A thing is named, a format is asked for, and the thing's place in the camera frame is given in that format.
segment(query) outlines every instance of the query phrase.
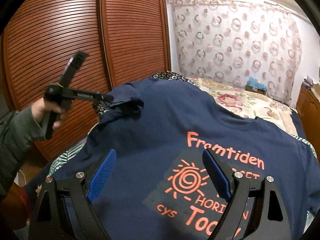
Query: person's arm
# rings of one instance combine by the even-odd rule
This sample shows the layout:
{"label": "person's arm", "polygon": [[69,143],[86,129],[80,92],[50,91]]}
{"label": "person's arm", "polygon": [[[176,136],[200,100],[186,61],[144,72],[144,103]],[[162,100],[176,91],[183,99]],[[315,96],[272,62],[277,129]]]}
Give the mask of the person's arm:
{"label": "person's arm", "polygon": [[68,114],[56,103],[41,98],[21,112],[10,113],[0,126],[0,200],[6,197],[31,144],[44,140],[39,123],[46,111],[63,113],[61,120],[54,123],[54,130],[62,125]]}

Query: navy blue t-shirt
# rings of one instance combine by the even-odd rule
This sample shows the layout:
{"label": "navy blue t-shirt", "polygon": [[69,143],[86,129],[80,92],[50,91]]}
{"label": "navy blue t-shirt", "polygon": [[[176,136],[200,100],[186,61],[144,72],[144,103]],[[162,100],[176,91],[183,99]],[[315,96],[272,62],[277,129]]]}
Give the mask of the navy blue t-shirt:
{"label": "navy blue t-shirt", "polygon": [[[117,87],[111,110],[76,157],[55,179],[85,171],[101,153],[117,153],[95,211],[113,240],[207,239],[227,203],[202,163],[212,148],[234,171],[252,180],[271,175],[284,201],[292,239],[307,210],[320,206],[320,168],[310,147],[271,122],[239,117],[184,82],[145,79]],[[235,239],[250,217],[249,199]]]}

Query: sun logo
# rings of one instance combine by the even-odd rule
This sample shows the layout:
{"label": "sun logo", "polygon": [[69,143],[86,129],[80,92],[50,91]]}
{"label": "sun logo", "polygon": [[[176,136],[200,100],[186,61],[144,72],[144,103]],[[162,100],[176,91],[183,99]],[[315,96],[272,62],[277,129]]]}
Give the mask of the sun logo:
{"label": "sun logo", "polygon": [[[172,190],[173,197],[177,198],[177,192],[182,194],[190,194],[192,192],[197,191],[200,195],[204,196],[204,193],[199,190],[200,186],[204,186],[207,183],[205,180],[209,178],[209,175],[204,176],[203,178],[200,175],[200,172],[206,171],[206,169],[200,170],[195,166],[194,163],[187,163],[185,160],[181,160],[183,164],[179,164],[178,167],[180,170],[172,170],[176,172],[174,176],[170,176],[167,180],[172,182],[172,187],[167,188],[164,192],[168,193]],[[184,196],[186,200],[191,201],[191,198]]]}

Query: black clamp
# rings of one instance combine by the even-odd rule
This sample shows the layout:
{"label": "black clamp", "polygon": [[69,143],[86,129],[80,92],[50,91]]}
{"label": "black clamp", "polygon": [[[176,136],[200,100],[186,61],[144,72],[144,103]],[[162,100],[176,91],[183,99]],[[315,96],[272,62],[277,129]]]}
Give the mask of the black clamp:
{"label": "black clamp", "polygon": [[[71,100],[80,99],[86,101],[107,101],[112,102],[113,96],[108,94],[100,94],[98,92],[90,92],[80,89],[68,88],[76,71],[80,69],[85,61],[88,53],[78,51],[69,60],[65,67],[63,75],[57,84],[47,86],[44,93],[44,98],[48,101],[56,102],[59,106],[69,109]],[[53,133],[53,123],[60,118],[60,115],[55,112],[47,112],[41,123],[41,128],[47,140],[51,139]]]}
{"label": "black clamp", "polygon": [[[288,216],[273,177],[267,176],[262,182],[248,179],[215,156],[211,149],[205,150],[203,163],[219,196],[228,204],[208,240],[234,239],[249,197],[255,201],[242,240],[291,240]],[[84,238],[111,240],[91,203],[101,195],[115,161],[116,152],[110,150],[88,171],[78,172],[71,179],[46,178],[36,201],[28,239],[75,240],[65,202],[65,198],[71,198]],[[319,223],[320,212],[300,240],[317,239]]]}
{"label": "black clamp", "polygon": [[85,239],[111,240],[97,219],[92,201],[100,197],[116,162],[116,152],[102,154],[85,172],[56,181],[47,177],[42,184],[29,227],[28,240],[75,240],[65,198],[71,198]]}
{"label": "black clamp", "polygon": [[290,225],[280,192],[272,176],[262,182],[248,179],[215,157],[212,149],[202,154],[203,164],[221,198],[228,204],[208,240],[233,240],[249,197],[254,204],[245,240],[291,240]]}

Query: wooden cabinet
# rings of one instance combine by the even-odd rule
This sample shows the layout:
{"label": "wooden cabinet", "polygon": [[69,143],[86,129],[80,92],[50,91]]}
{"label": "wooden cabinet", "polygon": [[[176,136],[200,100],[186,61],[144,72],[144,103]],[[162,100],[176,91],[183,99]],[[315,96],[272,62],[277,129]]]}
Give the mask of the wooden cabinet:
{"label": "wooden cabinet", "polygon": [[[43,96],[78,50],[90,55],[70,85],[77,89],[107,93],[169,70],[164,5],[163,0],[25,0],[0,40],[9,109],[21,110]],[[96,119],[90,102],[76,100],[62,129],[36,147],[51,160],[84,137]]]}
{"label": "wooden cabinet", "polygon": [[313,145],[320,160],[320,102],[315,95],[303,85],[296,109],[301,119],[307,140]]}

